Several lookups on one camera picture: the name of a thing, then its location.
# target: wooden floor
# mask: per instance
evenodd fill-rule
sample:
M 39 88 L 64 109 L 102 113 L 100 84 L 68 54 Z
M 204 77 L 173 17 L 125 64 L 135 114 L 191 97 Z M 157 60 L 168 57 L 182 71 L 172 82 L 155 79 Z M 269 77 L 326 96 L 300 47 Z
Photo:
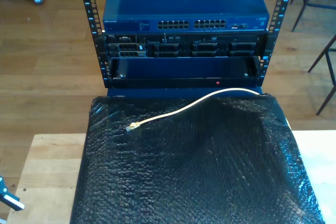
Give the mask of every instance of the wooden floor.
M 265 1 L 272 13 L 276 0 Z M 292 33 L 301 5 L 286 12 L 264 91 L 294 130 L 335 130 L 336 97 L 315 116 L 332 88 L 326 61 L 307 70 L 336 33 L 336 11 L 308 7 Z M 85 133 L 92 99 L 106 93 L 82 0 L 0 0 L 0 174 L 11 191 L 34 134 Z M 0 204 L 0 218 L 8 212 Z

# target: ethernet port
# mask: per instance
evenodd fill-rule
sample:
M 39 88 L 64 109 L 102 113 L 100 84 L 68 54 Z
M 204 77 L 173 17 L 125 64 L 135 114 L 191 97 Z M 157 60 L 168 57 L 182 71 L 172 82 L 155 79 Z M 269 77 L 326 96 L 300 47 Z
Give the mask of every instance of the ethernet port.
M 220 27 L 225 27 L 225 20 L 221 20 L 221 21 L 219 22 L 219 26 L 220 26 Z

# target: white cable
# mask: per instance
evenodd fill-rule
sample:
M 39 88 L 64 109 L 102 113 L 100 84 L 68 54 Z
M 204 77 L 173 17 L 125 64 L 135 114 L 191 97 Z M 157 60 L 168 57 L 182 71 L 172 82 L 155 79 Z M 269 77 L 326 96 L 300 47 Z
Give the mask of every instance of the white cable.
M 288 124 L 288 127 L 290 128 L 290 130 L 292 130 L 292 128 L 290 127 L 289 122 L 288 122 L 288 120 L 287 120 L 287 117 L 285 117 L 285 119 L 286 119 L 286 122 L 287 122 L 287 124 Z
M 173 111 L 173 112 L 170 112 L 170 113 L 167 113 L 167 114 L 162 114 L 162 115 L 158 115 L 158 116 L 154 116 L 152 118 L 148 118 L 146 120 L 143 120 L 141 122 L 135 122 L 135 123 L 131 123 L 130 126 L 127 126 L 126 127 L 126 130 L 127 131 L 131 131 L 131 130 L 134 130 L 135 128 L 139 127 L 141 124 L 144 124 L 144 123 L 148 123 L 150 121 L 153 121 L 153 120 L 156 120 L 156 119 L 159 119 L 159 118 L 165 118 L 167 116 L 171 116 L 171 115 L 175 115 L 175 114 L 178 114 L 186 109 L 189 109 L 190 107 L 194 106 L 195 104 L 207 99 L 208 97 L 211 97 L 215 94 L 219 94 L 219 93 L 223 93 L 223 92 L 228 92 L 228 91 L 245 91 L 245 92 L 249 92 L 249 93 L 252 93 L 252 94 L 259 94 L 258 92 L 255 92 L 253 90 L 249 90 L 249 89 L 242 89 L 242 88 L 230 88 L 230 89 L 221 89 L 221 90 L 217 90 L 215 92 L 212 92 L 210 94 L 207 94 L 205 96 L 203 96 L 202 98 L 199 98 L 198 100 L 194 101 L 193 103 L 179 109 L 179 110 L 176 110 L 176 111 Z

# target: white table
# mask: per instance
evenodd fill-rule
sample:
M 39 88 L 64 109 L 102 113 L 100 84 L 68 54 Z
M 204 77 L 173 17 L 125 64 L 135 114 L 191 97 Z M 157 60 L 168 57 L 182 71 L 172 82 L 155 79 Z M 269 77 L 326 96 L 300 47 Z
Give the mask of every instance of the white table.
M 325 222 L 335 224 L 336 131 L 293 134 Z M 7 224 L 69 223 L 84 142 L 85 134 L 34 136 L 16 193 L 26 208 Z

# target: bubble wrap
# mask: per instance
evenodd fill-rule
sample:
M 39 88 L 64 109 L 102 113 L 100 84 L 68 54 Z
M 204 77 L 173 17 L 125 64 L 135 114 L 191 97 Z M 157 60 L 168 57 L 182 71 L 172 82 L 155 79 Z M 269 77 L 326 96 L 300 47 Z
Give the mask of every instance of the bubble wrap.
M 96 98 L 71 224 L 324 223 L 271 95 L 193 100 Z

